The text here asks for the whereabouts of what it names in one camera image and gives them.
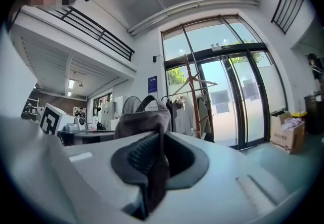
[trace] gray floor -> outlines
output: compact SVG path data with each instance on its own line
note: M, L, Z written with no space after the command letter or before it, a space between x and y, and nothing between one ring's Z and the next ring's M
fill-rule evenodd
M260 144L242 153L273 174L292 193L311 185L317 176L324 160L322 137L324 135L306 135L303 149L297 154L289 155L271 143Z

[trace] black metal railing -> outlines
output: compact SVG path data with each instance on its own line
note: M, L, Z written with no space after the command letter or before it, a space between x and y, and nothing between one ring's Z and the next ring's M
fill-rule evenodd
M135 52L128 45L100 24L81 13L78 9L72 6L66 6L60 10L44 11L91 36L125 59L131 61L132 54Z
M271 22L276 24L286 34L303 2L304 0L279 0Z

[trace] fan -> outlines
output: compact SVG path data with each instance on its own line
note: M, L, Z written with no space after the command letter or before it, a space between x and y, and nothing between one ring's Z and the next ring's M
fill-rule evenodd
M139 100L137 97L129 97L124 103L122 114L135 113L140 104L141 100Z

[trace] blue sign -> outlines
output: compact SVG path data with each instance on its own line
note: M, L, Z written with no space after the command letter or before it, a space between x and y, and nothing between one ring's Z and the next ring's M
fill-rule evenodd
M157 92L157 76L148 78L148 92Z

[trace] green foliage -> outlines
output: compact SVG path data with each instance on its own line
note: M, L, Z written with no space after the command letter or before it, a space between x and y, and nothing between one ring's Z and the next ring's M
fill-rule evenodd
M255 40L252 39L249 41L249 40L243 39L243 42L244 43L254 43ZM252 53L252 56L257 64L259 63L259 61L261 61L264 58L263 55L259 52ZM233 58L231 60L232 60L233 64L248 61L247 57L237 57L237 58Z
M180 72L181 68L175 68L168 71L169 84L183 84L186 81L184 73Z

